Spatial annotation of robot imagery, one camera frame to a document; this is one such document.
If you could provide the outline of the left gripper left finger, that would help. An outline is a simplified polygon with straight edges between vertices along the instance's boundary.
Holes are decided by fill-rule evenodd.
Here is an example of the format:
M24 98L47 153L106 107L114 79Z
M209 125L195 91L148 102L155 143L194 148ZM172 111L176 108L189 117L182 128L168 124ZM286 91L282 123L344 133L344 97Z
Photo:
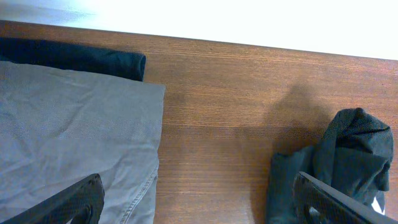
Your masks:
M2 224L97 224L104 207L99 174L91 174Z

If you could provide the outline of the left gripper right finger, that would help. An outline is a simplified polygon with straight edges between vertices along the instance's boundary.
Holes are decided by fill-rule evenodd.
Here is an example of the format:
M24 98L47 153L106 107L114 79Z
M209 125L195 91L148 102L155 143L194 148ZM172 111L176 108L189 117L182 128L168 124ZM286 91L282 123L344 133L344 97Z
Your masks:
M300 223L397 224L305 172L295 176L293 198Z

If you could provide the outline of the dark green Nike t-shirt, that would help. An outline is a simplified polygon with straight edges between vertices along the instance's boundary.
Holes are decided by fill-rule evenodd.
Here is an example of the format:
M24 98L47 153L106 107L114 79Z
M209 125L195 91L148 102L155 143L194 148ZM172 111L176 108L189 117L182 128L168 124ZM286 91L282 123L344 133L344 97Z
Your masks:
M298 223L292 187L299 172L384 214L393 157L388 125L362 108L339 111L316 145L272 156L266 223Z

